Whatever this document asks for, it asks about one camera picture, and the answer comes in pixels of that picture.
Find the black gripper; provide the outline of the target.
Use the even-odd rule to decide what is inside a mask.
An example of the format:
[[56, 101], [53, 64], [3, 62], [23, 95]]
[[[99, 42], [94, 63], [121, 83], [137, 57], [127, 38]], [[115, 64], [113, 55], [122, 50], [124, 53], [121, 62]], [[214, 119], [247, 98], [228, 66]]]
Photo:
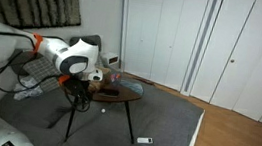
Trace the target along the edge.
[[89, 82], [80, 81], [77, 79], [68, 79], [64, 82], [64, 93], [66, 97], [76, 96], [79, 98], [87, 97]]

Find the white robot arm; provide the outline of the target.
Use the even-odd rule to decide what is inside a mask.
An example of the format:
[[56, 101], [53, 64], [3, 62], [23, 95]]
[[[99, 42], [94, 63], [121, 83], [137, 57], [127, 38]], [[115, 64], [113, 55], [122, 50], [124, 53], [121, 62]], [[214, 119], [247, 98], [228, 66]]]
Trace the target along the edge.
[[41, 54], [59, 71], [61, 79], [102, 79], [103, 73], [96, 66], [99, 47], [84, 39], [79, 38], [71, 46], [59, 37], [43, 36], [0, 23], [0, 62], [8, 60], [17, 49]]

